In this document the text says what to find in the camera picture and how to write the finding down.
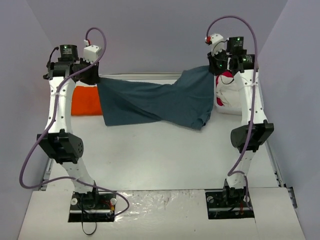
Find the blue-grey t-shirt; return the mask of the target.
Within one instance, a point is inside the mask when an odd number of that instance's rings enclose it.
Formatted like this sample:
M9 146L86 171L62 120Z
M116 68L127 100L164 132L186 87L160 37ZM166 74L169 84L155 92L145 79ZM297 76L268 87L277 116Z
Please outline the blue-grey t-shirt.
M108 127L165 121L201 130L214 106L214 75L203 65L184 70L172 84L102 77L97 91Z

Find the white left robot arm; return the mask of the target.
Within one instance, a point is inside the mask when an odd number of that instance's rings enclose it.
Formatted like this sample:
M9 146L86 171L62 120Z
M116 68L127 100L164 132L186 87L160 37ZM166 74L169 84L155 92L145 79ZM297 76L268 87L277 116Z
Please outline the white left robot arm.
M78 56L76 45L60 45L58 49L60 57L56 62L48 62L48 72L43 77L49 82L50 105L45 130L37 135L37 143L50 159L66 170L75 195L83 197L82 203L95 209L100 205L101 197L96 193L96 183L82 159L83 140L73 133L71 110L76 83L99 79L98 60L103 49L86 43L82 57Z

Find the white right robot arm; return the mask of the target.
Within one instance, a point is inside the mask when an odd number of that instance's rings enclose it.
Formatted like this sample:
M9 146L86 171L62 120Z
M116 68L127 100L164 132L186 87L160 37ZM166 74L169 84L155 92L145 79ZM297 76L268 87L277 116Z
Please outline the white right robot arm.
M274 124L265 115L259 90L258 62L255 54L248 54L243 48L244 37L225 39L215 33L207 36L205 42L211 46L207 55L210 72L215 76L231 73L241 104L241 126L230 133L231 144L240 155L227 173L221 195L222 202L232 207L248 195L247 174L251 162L273 133Z

